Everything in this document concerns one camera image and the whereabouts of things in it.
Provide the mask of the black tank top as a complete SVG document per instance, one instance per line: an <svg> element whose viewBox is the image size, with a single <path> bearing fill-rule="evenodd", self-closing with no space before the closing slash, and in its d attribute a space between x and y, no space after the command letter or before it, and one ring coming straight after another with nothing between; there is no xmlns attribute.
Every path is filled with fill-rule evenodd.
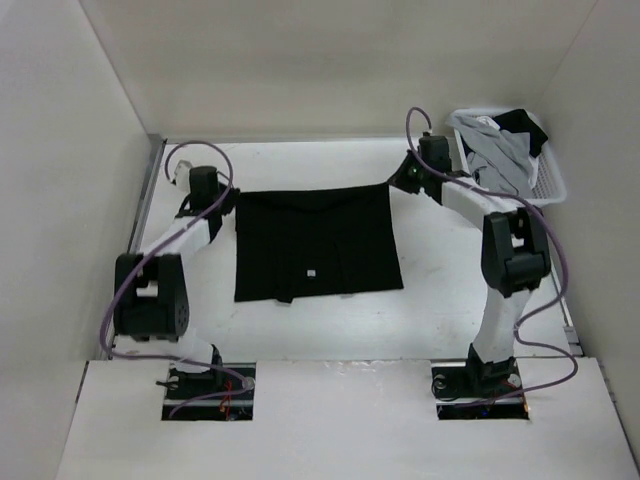
<svg viewBox="0 0 640 480"><path fill-rule="evenodd" d="M399 290L385 183L244 192L235 208L237 302Z"/></svg>

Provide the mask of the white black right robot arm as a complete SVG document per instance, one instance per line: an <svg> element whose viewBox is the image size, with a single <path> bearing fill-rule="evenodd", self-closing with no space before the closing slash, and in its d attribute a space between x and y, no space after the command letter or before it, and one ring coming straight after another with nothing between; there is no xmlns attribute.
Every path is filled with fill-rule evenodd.
<svg viewBox="0 0 640 480"><path fill-rule="evenodd" d="M483 396L515 369L514 327L551 269L544 228L520 202L491 196L464 171L454 171L443 136L424 133L388 183L425 193L475 226L482 235L480 265L487 299L478 334L469 347L464 384Z"/></svg>

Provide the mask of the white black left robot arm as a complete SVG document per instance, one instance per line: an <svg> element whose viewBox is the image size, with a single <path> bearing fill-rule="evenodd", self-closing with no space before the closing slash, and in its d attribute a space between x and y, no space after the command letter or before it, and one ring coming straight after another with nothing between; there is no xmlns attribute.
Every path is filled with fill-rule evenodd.
<svg viewBox="0 0 640 480"><path fill-rule="evenodd" d="M190 325L185 266L210 245L235 206L239 191L219 180L212 166L193 167L186 174L188 193L168 230L138 253L116 259L114 291L121 292L113 308L117 337L145 347L144 356L169 357L190 386L206 399L224 387L217 348L198 337Z"/></svg>

